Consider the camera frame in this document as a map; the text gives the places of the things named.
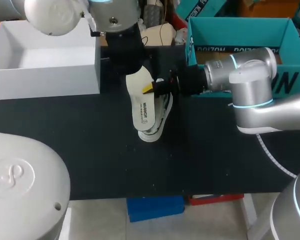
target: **white sneaker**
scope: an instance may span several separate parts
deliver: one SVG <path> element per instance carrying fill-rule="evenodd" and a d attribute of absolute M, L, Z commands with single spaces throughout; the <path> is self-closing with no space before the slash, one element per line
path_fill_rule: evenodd
<path fill-rule="evenodd" d="M 154 99 L 155 123 L 153 127 L 147 131 L 138 131 L 138 135 L 143 141 L 151 143 L 161 137 L 172 104 L 173 96 L 171 93 L 161 95 Z"/>
<path fill-rule="evenodd" d="M 153 81 L 150 72 L 142 66 L 134 74 L 126 75 L 126 88 L 130 95 L 133 126 L 138 131 L 150 130 L 156 122 L 155 94 L 143 94 L 144 86 Z"/>

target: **teal cardboard box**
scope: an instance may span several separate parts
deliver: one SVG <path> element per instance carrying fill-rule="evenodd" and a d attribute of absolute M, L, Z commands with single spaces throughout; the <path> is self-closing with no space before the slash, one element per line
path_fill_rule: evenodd
<path fill-rule="evenodd" d="M 214 17 L 226 0 L 181 0 L 176 13 L 186 20 L 192 17 Z"/>
<path fill-rule="evenodd" d="M 188 24 L 185 57 L 197 64 L 196 51 L 236 53 L 268 47 L 282 64 L 272 80 L 275 98 L 300 92 L 300 37 L 289 18 L 192 17 Z M 201 97 L 231 97 L 227 92 L 208 92 Z"/>

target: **black cable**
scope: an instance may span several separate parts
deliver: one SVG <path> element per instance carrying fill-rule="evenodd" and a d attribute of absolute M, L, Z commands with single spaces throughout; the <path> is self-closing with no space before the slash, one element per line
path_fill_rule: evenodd
<path fill-rule="evenodd" d="M 145 44 L 144 44 L 144 46 L 146 46 L 147 45 L 147 43 L 148 43 L 148 40 L 149 40 L 149 38 L 148 38 L 148 36 L 144 36 L 141 40 L 143 40 L 143 39 L 145 39 L 146 38 L 146 42 L 145 42 Z"/>
<path fill-rule="evenodd" d="M 162 25 L 161 25 L 161 27 L 160 27 L 160 32 L 159 32 L 162 46 L 164 45 L 164 42 L 162 41 L 162 37 L 161 37 L 161 29 L 162 29 L 162 27 L 163 27 L 164 25 L 165 25 L 165 24 L 162 24 Z"/>

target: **black table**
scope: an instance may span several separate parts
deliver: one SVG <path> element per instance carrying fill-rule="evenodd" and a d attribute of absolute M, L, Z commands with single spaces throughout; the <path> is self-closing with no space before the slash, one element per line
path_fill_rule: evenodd
<path fill-rule="evenodd" d="M 183 47 L 157 50 L 167 77 Z M 107 61 L 101 94 L 0 100 L 0 132 L 41 141 L 64 160 L 71 199 L 280 192 L 292 180 L 237 130 L 229 98 L 180 98 L 159 141 L 133 127 L 126 86 Z M 300 131 L 262 136 L 272 155 L 300 172 Z"/>

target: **white floor tile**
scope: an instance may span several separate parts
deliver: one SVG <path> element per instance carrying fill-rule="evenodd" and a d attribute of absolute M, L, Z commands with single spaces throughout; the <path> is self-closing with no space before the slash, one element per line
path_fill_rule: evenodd
<path fill-rule="evenodd" d="M 59 240 L 125 240 L 126 199 L 70 201 Z"/>
<path fill-rule="evenodd" d="M 183 214 L 130 223 L 126 240 L 246 240 L 237 201 L 187 206 Z"/>
<path fill-rule="evenodd" d="M 251 194 L 257 216 L 262 213 L 268 204 L 273 203 L 278 195 L 279 192 Z"/>

